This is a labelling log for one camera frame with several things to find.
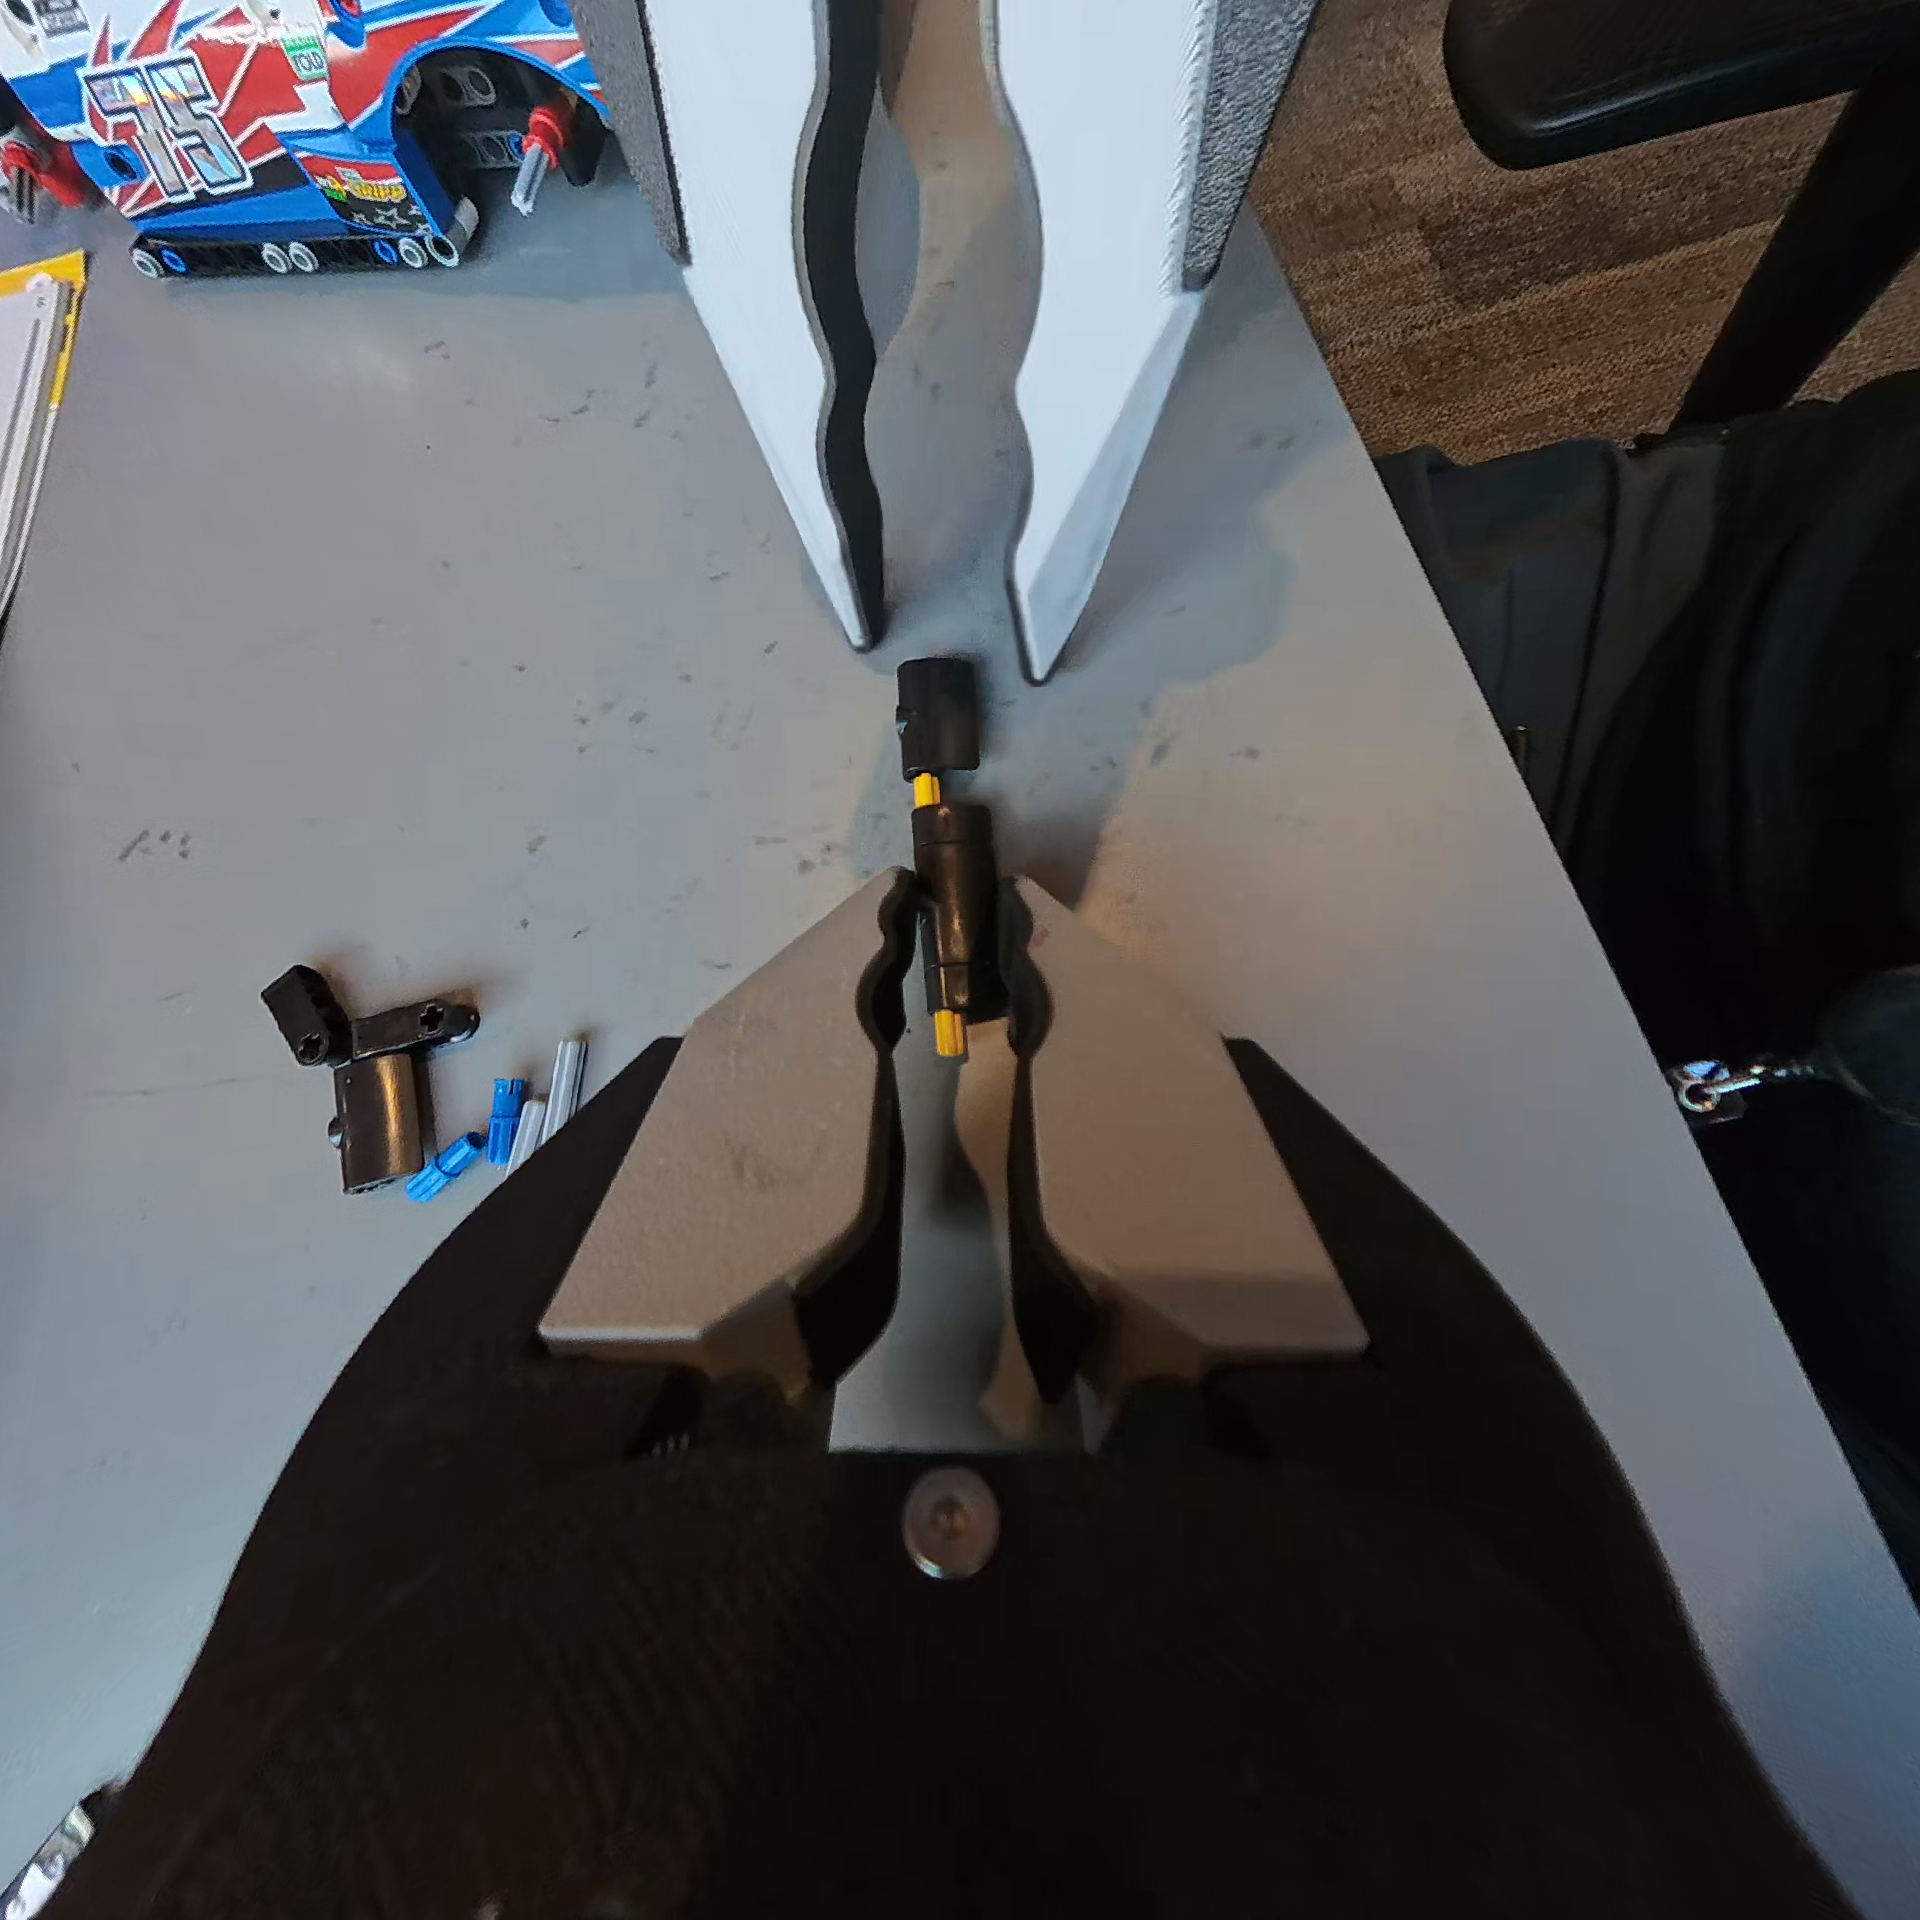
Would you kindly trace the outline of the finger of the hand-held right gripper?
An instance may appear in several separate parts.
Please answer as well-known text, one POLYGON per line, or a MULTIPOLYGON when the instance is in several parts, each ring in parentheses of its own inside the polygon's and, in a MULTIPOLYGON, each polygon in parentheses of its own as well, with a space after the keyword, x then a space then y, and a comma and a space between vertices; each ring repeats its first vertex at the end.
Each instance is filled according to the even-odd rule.
POLYGON ((1217 5, 999 3, 990 78, 1039 228, 1015 376, 1028 482, 1011 553, 1024 676, 1062 662, 1203 296, 1183 285, 1217 5))
POLYGON ((881 635, 884 587, 856 190, 880 9, 662 3, 641 17, 691 299, 823 595, 867 653, 881 635))

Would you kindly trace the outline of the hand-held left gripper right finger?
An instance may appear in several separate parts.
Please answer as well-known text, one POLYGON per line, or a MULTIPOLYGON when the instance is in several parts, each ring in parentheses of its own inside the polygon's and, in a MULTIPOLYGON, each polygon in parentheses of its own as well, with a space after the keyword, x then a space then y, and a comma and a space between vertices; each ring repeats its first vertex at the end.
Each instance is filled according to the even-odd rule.
POLYGON ((1224 1037, 1028 878, 1004 885, 1004 982, 1011 1298, 1043 1401, 1367 1354, 1224 1037))

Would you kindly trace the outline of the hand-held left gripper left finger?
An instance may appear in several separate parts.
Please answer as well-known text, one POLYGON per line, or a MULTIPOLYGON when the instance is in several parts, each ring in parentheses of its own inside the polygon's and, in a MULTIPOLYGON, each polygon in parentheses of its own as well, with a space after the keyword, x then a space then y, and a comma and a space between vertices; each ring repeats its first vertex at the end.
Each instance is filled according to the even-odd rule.
POLYGON ((691 1025, 543 1310, 551 1354, 785 1394, 862 1360, 899 1293, 916 892, 867 880, 691 1025))

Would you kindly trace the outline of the black double connector brick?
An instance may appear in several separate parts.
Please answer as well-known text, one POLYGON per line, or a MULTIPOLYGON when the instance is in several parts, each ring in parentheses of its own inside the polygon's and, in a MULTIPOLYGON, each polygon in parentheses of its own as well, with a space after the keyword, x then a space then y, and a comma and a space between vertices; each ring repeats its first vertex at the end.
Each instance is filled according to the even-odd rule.
POLYGON ((425 1092, 414 1049, 352 1059, 331 1069, 336 1144, 344 1193, 412 1182, 425 1165, 425 1092))

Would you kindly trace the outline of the black axle connector brick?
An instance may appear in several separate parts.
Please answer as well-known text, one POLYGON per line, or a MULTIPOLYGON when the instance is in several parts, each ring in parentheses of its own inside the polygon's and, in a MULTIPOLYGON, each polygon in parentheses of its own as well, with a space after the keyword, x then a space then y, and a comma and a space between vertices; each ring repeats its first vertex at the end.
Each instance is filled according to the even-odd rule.
POLYGON ((975 800, 918 804, 909 819, 926 910, 963 941, 981 940, 996 901, 991 810, 975 800))

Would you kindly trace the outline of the grey desk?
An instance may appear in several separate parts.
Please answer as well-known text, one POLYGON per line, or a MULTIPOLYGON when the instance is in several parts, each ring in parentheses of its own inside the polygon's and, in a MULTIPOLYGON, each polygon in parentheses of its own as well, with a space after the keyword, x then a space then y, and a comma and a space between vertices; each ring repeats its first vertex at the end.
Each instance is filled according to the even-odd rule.
POLYGON ((603 178, 456 273, 137 276, 103 224, 5 635, 5 1881, 126 1776, 352 1349, 497 1179, 342 1195, 257 990, 464 990, 451 1129, 588 1091, 905 862, 893 669, 1011 867, 1256 1041, 1502 1283, 1724 1694, 1915 1916, 1915 1614, 1253 219, 1087 622, 1004 596, 1031 213, 977 5, 891 5, 859 208, 884 653, 603 178))

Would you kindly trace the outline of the partly built toy car model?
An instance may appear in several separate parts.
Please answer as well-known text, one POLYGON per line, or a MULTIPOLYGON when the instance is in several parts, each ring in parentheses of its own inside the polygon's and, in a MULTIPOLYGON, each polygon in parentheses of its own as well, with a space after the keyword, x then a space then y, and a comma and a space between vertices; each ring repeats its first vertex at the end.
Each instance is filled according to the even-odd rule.
POLYGON ((557 3, 5 3, 5 205, 103 202, 176 276, 454 270, 476 182, 588 185, 607 113, 557 3))

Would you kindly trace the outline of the open instruction booklet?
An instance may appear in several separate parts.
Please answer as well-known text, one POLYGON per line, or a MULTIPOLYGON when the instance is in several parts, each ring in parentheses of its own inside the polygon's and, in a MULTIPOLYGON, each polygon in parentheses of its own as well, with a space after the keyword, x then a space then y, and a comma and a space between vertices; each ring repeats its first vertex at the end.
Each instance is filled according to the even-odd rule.
POLYGON ((32 540, 86 278, 79 249, 3 273, 3 613, 32 540))

